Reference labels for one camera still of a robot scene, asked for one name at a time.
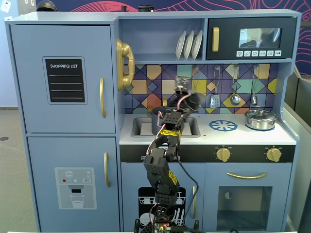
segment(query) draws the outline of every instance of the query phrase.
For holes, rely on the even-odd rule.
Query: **oven door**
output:
[[[281,232],[291,163],[207,163],[205,232]]]
[[[213,18],[207,59],[292,58],[295,17]]]

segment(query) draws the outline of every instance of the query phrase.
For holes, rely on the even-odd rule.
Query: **microwave screen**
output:
[[[239,48],[279,48],[281,28],[242,28]]]

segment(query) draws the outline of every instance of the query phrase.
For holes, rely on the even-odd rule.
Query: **pot lid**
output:
[[[251,120],[276,120],[276,114],[266,110],[250,110],[245,113],[245,116]]]

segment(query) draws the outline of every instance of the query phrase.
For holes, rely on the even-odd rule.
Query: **oven window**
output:
[[[267,230],[272,187],[220,186],[217,230]]]
[[[239,48],[279,48],[281,28],[242,28]]]

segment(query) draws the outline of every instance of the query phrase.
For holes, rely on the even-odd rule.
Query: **stove knob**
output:
[[[280,161],[281,151],[278,148],[270,148],[267,151],[267,158],[271,161]]]
[[[231,153],[229,149],[223,147],[217,150],[216,152],[217,158],[223,162],[227,162],[228,158],[230,157]]]

